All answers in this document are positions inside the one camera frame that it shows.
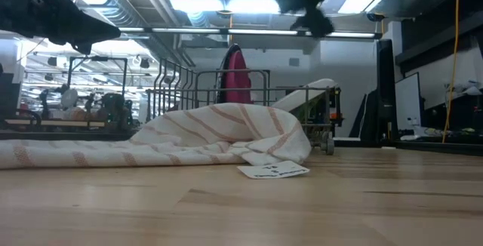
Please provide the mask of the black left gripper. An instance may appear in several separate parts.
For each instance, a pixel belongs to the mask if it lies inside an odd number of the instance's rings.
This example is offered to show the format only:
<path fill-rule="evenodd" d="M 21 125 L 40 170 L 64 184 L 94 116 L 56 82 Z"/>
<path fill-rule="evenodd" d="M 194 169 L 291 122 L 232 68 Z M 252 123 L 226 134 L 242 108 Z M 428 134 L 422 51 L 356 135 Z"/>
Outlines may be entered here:
<path fill-rule="evenodd" d="M 70 43 L 80 54 L 90 54 L 92 44 L 121 35 L 119 28 L 83 11 L 59 14 L 69 1 L 0 0 L 0 30 L 29 38 L 48 36 L 51 42 Z"/>

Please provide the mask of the white plate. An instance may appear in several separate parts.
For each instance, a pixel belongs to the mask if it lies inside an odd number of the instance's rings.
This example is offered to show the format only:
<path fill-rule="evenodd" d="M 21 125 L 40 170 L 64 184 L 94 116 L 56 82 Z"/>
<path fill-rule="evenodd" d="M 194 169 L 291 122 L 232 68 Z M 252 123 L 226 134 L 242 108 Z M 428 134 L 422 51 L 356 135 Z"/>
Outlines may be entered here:
<path fill-rule="evenodd" d="M 327 88 L 331 89 L 337 87 L 338 84 L 332 79 L 319 79 L 289 93 L 280 100 L 274 102 L 272 107 L 290 112 L 297 107 L 302 106 L 307 100 L 312 100 L 323 94 Z"/>

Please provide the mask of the pink plate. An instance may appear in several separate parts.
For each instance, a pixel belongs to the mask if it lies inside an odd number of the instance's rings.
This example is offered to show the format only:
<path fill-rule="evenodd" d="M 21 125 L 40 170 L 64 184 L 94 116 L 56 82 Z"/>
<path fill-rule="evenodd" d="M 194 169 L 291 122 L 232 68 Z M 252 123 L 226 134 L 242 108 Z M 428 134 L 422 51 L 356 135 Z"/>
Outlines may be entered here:
<path fill-rule="evenodd" d="M 248 72 L 241 71 L 246 69 L 245 59 L 240 50 L 234 51 L 230 57 L 227 69 L 231 72 L 225 73 L 225 82 L 223 87 L 226 88 L 224 100 L 226 103 L 248 103 L 251 104 L 251 80 Z"/>

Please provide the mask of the dark red patterned plate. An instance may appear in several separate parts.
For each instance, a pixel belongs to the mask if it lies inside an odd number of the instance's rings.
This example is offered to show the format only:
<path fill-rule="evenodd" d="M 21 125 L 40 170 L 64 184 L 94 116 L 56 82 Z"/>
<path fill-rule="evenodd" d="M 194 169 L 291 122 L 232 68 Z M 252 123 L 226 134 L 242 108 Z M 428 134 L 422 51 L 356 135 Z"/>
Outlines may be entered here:
<path fill-rule="evenodd" d="M 225 56 L 223 57 L 222 63 L 220 64 L 219 70 L 226 71 L 229 69 L 229 61 L 231 59 L 231 56 L 237 52 L 240 51 L 241 48 L 237 44 L 231 45 Z M 219 72 L 217 73 L 217 89 L 218 91 L 216 92 L 216 103 L 225 103 L 226 102 L 226 92 L 224 89 L 226 85 L 226 72 Z"/>

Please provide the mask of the grey wire dish rack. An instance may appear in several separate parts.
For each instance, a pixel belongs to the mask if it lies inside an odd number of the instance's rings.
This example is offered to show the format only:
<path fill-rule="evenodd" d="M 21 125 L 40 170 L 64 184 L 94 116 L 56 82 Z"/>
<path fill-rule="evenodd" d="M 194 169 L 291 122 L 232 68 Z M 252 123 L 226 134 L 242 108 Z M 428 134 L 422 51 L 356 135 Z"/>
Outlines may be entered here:
<path fill-rule="evenodd" d="M 231 69 L 219 69 L 194 72 L 178 64 L 163 61 L 161 69 L 172 65 L 174 74 L 160 72 L 154 81 L 154 87 L 147 90 L 147 120 L 162 115 L 167 111 L 188 110 L 216 103 L 217 73 L 231 72 Z M 299 86 L 273 86 L 272 72 L 269 69 L 245 69 L 251 80 L 251 100 L 253 104 L 271 106 L 289 93 L 301 88 Z M 340 88 L 328 89 L 318 97 L 307 100 L 302 106 L 290 111 L 302 123 L 309 141 L 322 137 L 331 140 L 335 135 L 335 127 L 342 125 L 340 110 Z M 320 148 L 327 155 L 333 155 L 335 148 L 330 142 Z"/>

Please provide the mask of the white striped dish towel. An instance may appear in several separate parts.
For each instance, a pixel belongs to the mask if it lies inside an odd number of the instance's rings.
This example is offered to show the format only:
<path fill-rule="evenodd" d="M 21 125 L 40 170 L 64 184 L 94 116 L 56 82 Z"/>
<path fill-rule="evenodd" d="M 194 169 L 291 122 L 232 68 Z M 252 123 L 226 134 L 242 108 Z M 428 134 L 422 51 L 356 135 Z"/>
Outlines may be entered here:
<path fill-rule="evenodd" d="M 221 103 L 166 112 L 124 141 L 0 140 L 0 169 L 300 165 L 311 151 L 289 112 Z"/>

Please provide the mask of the long ceiling light bar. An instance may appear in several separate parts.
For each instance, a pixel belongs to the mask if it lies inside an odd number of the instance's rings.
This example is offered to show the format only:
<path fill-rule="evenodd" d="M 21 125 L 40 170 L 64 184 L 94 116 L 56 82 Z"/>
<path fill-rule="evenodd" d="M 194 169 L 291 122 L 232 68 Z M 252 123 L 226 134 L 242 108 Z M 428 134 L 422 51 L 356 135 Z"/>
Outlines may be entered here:
<path fill-rule="evenodd" d="M 151 27 L 120 27 L 123 33 L 170 33 L 190 35 L 274 35 L 312 37 L 310 31 L 275 30 L 275 29 L 230 29 L 230 28 L 151 28 Z M 354 38 L 354 39 L 379 39 L 382 35 L 373 32 L 332 32 L 325 38 Z"/>

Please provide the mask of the black upright pillar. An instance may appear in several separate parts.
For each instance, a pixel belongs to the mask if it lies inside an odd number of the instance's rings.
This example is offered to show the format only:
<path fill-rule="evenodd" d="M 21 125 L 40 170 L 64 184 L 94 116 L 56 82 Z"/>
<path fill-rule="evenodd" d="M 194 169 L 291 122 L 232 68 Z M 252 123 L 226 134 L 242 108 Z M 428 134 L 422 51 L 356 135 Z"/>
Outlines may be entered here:
<path fill-rule="evenodd" d="M 392 41 L 377 41 L 377 115 L 378 134 L 392 142 L 397 133 L 395 114 L 395 74 Z"/>

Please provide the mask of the white board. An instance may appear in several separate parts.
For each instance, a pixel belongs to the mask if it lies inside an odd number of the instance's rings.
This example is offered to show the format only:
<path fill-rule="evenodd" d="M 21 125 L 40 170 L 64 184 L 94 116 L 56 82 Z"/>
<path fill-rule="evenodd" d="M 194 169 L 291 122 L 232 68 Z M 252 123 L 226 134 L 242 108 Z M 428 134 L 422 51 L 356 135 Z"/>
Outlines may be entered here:
<path fill-rule="evenodd" d="M 421 122 L 420 78 L 416 72 L 395 83 L 396 117 L 400 131 L 412 130 Z"/>

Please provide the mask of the black metal stand frame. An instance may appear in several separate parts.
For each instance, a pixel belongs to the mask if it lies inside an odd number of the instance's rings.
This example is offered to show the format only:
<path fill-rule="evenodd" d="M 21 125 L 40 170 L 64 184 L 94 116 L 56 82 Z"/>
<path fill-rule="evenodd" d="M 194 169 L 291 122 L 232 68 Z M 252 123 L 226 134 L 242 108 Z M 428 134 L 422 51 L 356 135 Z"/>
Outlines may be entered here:
<path fill-rule="evenodd" d="M 74 71 L 73 63 L 75 60 L 80 60 L 81 62 L 76 65 L 76 67 L 80 66 L 86 60 L 96 61 L 96 62 L 106 62 L 106 61 L 122 61 L 124 63 L 124 67 L 122 68 L 122 96 L 125 95 L 125 88 L 126 88 L 126 80 L 127 80 L 127 70 L 128 70 L 128 59 L 125 57 L 107 57 L 107 56 L 84 56 L 84 57 L 69 57 L 69 69 L 68 69 L 68 78 L 67 78 L 67 87 L 71 87 L 72 81 L 72 73 Z"/>

